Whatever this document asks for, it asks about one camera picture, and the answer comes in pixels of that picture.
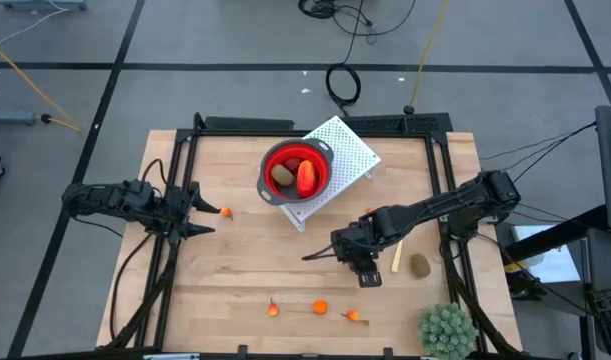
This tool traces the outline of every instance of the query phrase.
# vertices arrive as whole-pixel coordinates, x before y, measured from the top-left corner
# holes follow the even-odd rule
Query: green plant
[[[421,311],[418,336],[430,355],[441,360],[462,360],[472,351],[478,331],[456,304],[438,304]]]

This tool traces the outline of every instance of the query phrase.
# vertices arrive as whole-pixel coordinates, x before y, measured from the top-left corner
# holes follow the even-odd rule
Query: wooden tabletop
[[[174,136],[174,131],[150,132],[141,171],[150,161],[160,158],[167,172]],[[389,270],[395,247],[381,254],[378,265],[383,285],[379,288],[360,289],[356,275],[334,258],[300,260],[329,245],[330,231],[346,227],[366,208],[410,204],[430,197],[432,187],[423,140],[364,139],[382,159],[375,176],[372,180],[359,179],[310,217],[303,234],[280,209],[261,200],[256,191],[261,159],[281,140],[199,139],[193,179],[200,181],[203,198],[216,207],[231,208],[234,220],[198,212],[191,215],[193,223],[214,227],[216,232],[190,238],[181,245],[164,350],[232,353],[238,345],[246,344],[251,353],[379,355],[384,347],[392,347],[396,355],[423,355],[417,337],[419,310],[449,302],[436,221],[416,226],[404,239],[397,274]],[[456,183],[473,178],[480,166],[472,134],[450,133],[449,149]],[[435,152],[445,190],[438,147]],[[177,184],[183,165],[180,169]],[[151,171],[148,180],[164,188],[158,171]],[[494,236],[489,226],[480,231]],[[117,269],[144,236],[140,225],[127,225]],[[150,240],[123,274],[117,330],[142,300],[152,246]],[[488,241],[473,239],[469,250],[481,307],[508,342],[520,349],[498,248]],[[409,258],[414,253],[424,254],[430,262],[431,274],[424,279],[414,278],[409,270]],[[280,308],[276,318],[267,315],[270,298]],[[312,303],[318,299],[329,304],[324,316],[311,311]],[[109,301],[110,298],[99,345],[110,340]],[[153,342],[158,309],[155,305],[151,311],[146,344]],[[360,312],[360,322],[350,322],[340,315],[350,309]]]

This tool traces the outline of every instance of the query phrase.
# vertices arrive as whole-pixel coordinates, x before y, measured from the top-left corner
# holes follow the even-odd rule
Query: red bowl
[[[272,168],[292,158],[297,158],[301,161],[309,160],[314,164],[316,174],[318,175],[318,184],[311,196],[305,198],[287,197],[276,186],[276,182],[272,178]],[[256,184],[258,193],[265,202],[271,205],[309,201],[320,195],[329,185],[333,159],[334,152],[332,148],[319,139],[287,140],[278,143],[263,158],[261,173]]]

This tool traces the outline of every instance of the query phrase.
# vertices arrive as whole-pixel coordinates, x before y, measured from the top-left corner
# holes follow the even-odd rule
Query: floor
[[[440,8],[439,1],[417,2],[397,31],[373,45],[356,40],[349,63],[382,66],[359,72],[363,92],[350,114],[396,114],[409,102],[416,68],[408,65],[420,61]],[[409,5],[365,0],[364,11],[382,30]],[[0,7],[0,39],[50,11]],[[353,26],[351,18],[341,20]],[[579,23],[589,34],[585,41]],[[303,16],[296,1],[89,0],[87,11],[54,16],[3,45],[83,131],[0,125],[7,167],[0,181],[0,357],[72,179],[133,178],[148,131],[188,127],[195,111],[292,119],[311,129],[338,114],[325,90],[324,64],[342,60],[349,41],[333,21]],[[593,48],[597,56],[590,56]],[[457,131],[475,134],[481,156],[575,130],[611,99],[611,0],[451,1],[427,64],[417,112],[449,112]],[[351,96],[349,76],[332,80],[339,95]],[[0,109],[56,115],[1,59]],[[89,163],[86,156],[80,161],[92,145]],[[517,159],[483,165],[501,168]],[[517,185],[524,203],[561,216],[602,203],[595,133],[560,146]],[[102,221],[123,229],[121,221]],[[104,230],[67,226],[24,355],[93,348],[118,248]],[[576,318],[533,304],[515,309],[525,350],[550,357],[579,350]]]

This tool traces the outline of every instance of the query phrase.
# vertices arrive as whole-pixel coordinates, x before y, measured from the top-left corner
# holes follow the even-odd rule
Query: small orange vegetable
[[[224,217],[228,217],[232,220],[234,220],[234,215],[232,215],[232,209],[230,208],[222,208],[221,209],[221,215]]]
[[[351,320],[351,321],[358,321],[359,320],[359,314],[358,311],[356,310],[350,310],[347,312],[347,314],[341,314],[343,316],[345,316],[347,319]]]
[[[267,309],[267,313],[270,317],[278,316],[278,305],[272,301],[272,298],[269,298],[269,308]]]
[[[296,191],[300,197],[304,198],[314,195],[316,191],[316,169],[309,160],[305,160],[298,165]]]
[[[324,315],[325,313],[327,313],[327,302],[323,300],[314,301],[314,306],[312,310],[314,310],[314,314]]]

